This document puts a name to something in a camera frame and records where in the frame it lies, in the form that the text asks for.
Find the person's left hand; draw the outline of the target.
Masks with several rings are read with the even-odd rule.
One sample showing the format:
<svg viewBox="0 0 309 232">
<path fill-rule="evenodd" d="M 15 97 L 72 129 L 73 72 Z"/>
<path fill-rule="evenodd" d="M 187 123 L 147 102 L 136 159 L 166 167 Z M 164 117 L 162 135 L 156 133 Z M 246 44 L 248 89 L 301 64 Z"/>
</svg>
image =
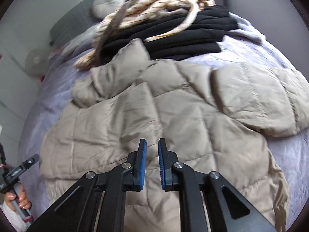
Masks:
<svg viewBox="0 0 309 232">
<path fill-rule="evenodd" d="M 20 188 L 20 192 L 18 194 L 18 206 L 19 208 L 22 208 L 24 210 L 28 210 L 31 208 L 31 202 L 27 197 L 27 193 L 25 191 L 25 188 L 23 185 L 19 186 Z M 12 210 L 12 211 L 16 211 L 16 209 L 13 206 L 13 201 L 17 198 L 17 195 L 15 195 L 12 192 L 7 192 L 4 195 L 4 202 L 6 203 L 6 205 Z"/>
</svg>

